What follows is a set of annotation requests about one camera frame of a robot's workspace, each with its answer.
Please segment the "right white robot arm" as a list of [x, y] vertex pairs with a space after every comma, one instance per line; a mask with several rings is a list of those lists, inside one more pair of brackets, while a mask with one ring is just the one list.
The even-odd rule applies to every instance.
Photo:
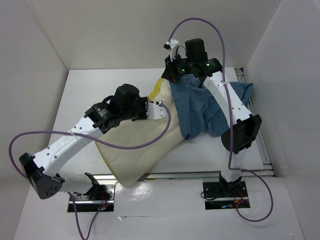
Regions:
[[230, 196], [241, 184], [244, 159], [257, 138], [262, 119], [243, 104], [219, 60], [208, 58], [201, 38], [185, 42], [185, 58], [178, 53], [181, 44], [177, 40], [172, 38], [163, 47], [169, 51], [169, 56], [165, 58], [162, 77], [176, 83], [183, 74], [192, 74], [209, 90], [227, 119], [228, 129], [222, 134], [221, 142], [228, 160], [219, 173], [217, 196]]

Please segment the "cream yellow pillow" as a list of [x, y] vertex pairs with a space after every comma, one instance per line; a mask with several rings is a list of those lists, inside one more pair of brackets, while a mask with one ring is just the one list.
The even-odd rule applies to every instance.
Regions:
[[163, 102], [171, 120], [126, 120], [100, 140], [120, 148], [95, 145], [105, 164], [123, 186], [130, 186], [146, 174], [167, 152], [183, 140], [170, 83], [159, 78], [148, 95], [152, 102]]

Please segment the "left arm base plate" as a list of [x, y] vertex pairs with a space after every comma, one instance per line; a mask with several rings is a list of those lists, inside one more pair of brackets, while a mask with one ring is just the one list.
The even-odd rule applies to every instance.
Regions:
[[66, 192], [71, 193], [76, 201], [91, 201], [91, 202], [104, 202], [113, 201], [115, 197], [115, 182], [102, 182], [102, 183], [77, 183], [71, 186]]

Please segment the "blue pillowcase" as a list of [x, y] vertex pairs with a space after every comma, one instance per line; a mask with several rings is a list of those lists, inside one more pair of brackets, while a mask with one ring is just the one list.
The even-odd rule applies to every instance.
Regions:
[[229, 127], [216, 99], [199, 79], [185, 74], [169, 83], [182, 137], [191, 140], [203, 132], [220, 137]]

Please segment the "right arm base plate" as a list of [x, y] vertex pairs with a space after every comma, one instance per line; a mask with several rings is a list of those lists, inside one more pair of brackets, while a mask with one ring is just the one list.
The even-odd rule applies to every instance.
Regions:
[[213, 201], [218, 198], [240, 198], [248, 197], [247, 186], [244, 181], [240, 185], [231, 190], [223, 190], [219, 182], [203, 182], [203, 192], [200, 196], [208, 201]]

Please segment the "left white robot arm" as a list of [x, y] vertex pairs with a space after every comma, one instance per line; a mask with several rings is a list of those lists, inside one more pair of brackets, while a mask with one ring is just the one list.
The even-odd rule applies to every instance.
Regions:
[[19, 157], [23, 171], [42, 200], [55, 195], [65, 179], [59, 170], [94, 139], [100, 138], [122, 121], [146, 120], [153, 103], [141, 97], [131, 84], [119, 86], [114, 95], [93, 104], [73, 128], [46, 149]]

